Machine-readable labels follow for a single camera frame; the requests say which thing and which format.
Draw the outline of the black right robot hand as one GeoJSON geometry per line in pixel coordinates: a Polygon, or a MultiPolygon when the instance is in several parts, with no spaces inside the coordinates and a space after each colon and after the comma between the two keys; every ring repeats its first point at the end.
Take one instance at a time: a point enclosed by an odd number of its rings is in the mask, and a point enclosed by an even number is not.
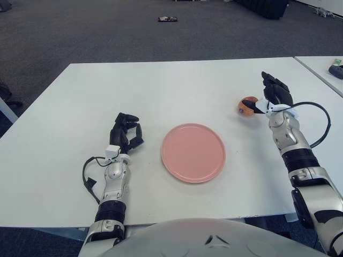
{"type": "Polygon", "coordinates": [[[286,84],[264,71],[262,71],[262,78],[265,86],[264,98],[257,101],[243,99],[240,109],[245,107],[255,114],[270,115],[272,111],[278,111],[278,108],[293,105],[293,98],[286,84]]]}

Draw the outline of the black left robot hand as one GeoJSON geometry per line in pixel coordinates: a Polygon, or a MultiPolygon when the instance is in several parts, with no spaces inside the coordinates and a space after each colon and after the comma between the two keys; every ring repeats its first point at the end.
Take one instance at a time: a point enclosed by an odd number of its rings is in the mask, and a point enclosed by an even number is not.
{"type": "Polygon", "coordinates": [[[110,131],[109,144],[119,146],[122,154],[127,154],[130,150],[140,146],[144,140],[139,118],[120,112],[115,119],[115,124],[110,131]],[[136,136],[129,140],[127,133],[129,129],[136,129],[136,136]]]}

